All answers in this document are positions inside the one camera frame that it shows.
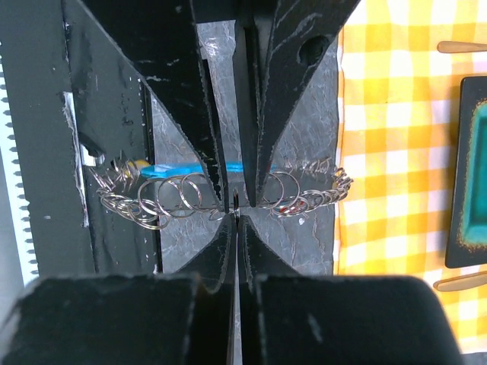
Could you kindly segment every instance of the white scratch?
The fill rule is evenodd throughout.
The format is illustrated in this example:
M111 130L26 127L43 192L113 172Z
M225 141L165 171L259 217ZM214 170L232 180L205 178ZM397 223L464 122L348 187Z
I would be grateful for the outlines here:
M84 178L83 178L83 168L81 162L81 152L79 147L78 139L78 127L76 126L76 116L75 116L75 102L73 99L73 93L62 93L64 96L64 107L62 112L68 123L68 127L72 131L73 137L73 147L75 149L75 181L76 189L79 192L81 198L81 206L83 207L83 227L89 227L90 223L88 220L88 206L86 204L86 191L84 190Z
M323 343L323 336L321 335L321 327L318 324L318 321L311 313L307 314L307 323L311 327L311 332L313 332L313 336L318 341L318 343Z
M145 80L147 81L150 81L150 80L153 80L153 81L162 81L162 78L158 78L157 76L148 76L145 78Z
M174 59L172 62L168 62L167 65L172 66L172 65L177 64L179 61L180 61L180 59Z

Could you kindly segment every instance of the blue plastic strip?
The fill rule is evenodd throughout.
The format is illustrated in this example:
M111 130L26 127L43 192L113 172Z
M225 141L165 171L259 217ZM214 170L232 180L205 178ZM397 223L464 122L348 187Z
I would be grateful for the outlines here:
M227 172L242 173L244 167L241 162L227 162ZM198 162L194 163L164 163L151 165L141 169L141 174L147 179L166 179L172 176L184 176L189 173L203 173L203 169Z

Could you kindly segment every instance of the white serrated edge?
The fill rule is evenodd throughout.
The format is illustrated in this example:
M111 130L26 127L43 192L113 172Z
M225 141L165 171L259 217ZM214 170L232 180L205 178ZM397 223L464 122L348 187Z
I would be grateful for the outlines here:
M39 269L33 247L32 233L30 232L30 217L27 209L29 202L24 197L21 165L18 163L5 78L2 76L2 55L0 55L0 72L0 151L2 152L3 169L7 181L8 199L14 223L18 257L21 262L22 277L24 284L27 285L39 276Z

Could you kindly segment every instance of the wire coil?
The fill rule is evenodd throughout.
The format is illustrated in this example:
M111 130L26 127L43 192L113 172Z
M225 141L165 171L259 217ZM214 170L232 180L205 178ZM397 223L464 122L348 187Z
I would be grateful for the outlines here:
M196 212L208 213L210 221L222 219L222 217L218 217L221 212L214 205L202 207L202 191L193 181L196 178L204 179L205 176L202 173L190 173L185 176L172 176L164 179L147 179L139 186L135 196L130 198L126 194L134 191L134 186L141 178L136 161L119 158L112 161L111 168L103 175L97 173L93 168L90 168L90 172L100 186L97 193L100 196L101 204L106 209L149 230L162 230L171 219L187 218ZM328 190L302 191L300 183L292 175L296 172L313 178L329 174L333 180L333 187ZM269 174L269 178L278 183L279 197L276 199L264 197L258 208L267 209L278 217L294 217L300 214L306 216L306 213L320 207L337 203L346 198L353 182L344 169L336 168L331 164L329 158L298 161L297 163L287 160L285 170L274 171ZM289 179L295 185L293 195L285 194L284 179ZM177 190L180 198L178 205L168 207L161 204L161 189L166 184ZM154 186L155 199L143 198L144 191L150 185ZM189 186L196 193L197 202L189 201L187 193L183 191L184 186Z

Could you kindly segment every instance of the yellow checkered tablecloth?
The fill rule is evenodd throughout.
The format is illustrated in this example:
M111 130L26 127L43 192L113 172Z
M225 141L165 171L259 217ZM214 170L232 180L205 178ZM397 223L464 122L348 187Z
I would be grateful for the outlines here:
M355 182L339 206L336 271L433 284L487 270L444 266L460 81L487 75L487 52L436 50L487 43L487 0L361 0L339 40L338 160ZM462 351L487 351L487 285L436 293Z

